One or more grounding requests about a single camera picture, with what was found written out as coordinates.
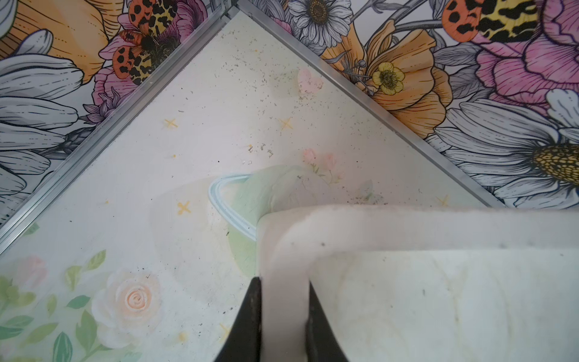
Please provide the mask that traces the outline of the white plastic drawer unit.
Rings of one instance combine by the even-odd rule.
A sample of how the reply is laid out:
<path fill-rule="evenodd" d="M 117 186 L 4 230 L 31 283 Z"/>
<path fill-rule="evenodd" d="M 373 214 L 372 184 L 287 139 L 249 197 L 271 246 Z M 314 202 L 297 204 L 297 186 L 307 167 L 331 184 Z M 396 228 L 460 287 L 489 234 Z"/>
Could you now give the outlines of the white plastic drawer unit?
<path fill-rule="evenodd" d="M 315 290 L 351 361 L 576 361 L 574 211 L 330 205 L 258 226 L 262 360 L 305 361 Z"/>

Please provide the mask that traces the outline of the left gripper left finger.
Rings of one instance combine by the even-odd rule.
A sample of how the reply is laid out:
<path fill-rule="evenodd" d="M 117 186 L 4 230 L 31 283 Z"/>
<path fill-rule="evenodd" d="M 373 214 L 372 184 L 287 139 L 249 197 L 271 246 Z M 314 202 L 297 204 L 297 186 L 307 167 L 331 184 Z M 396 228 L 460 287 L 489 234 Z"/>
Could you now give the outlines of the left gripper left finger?
<path fill-rule="evenodd" d="M 231 332 L 215 362 L 260 362 L 262 283 L 251 279 Z"/>

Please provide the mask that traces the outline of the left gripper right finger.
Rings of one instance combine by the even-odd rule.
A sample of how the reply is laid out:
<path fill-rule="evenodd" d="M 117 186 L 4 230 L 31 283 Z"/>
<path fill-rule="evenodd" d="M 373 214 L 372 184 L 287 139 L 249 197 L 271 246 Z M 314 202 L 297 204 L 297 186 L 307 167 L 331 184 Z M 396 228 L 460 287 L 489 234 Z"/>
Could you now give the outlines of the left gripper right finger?
<path fill-rule="evenodd" d="M 312 284 L 309 285 L 305 349 L 308 362 L 348 362 Z"/>

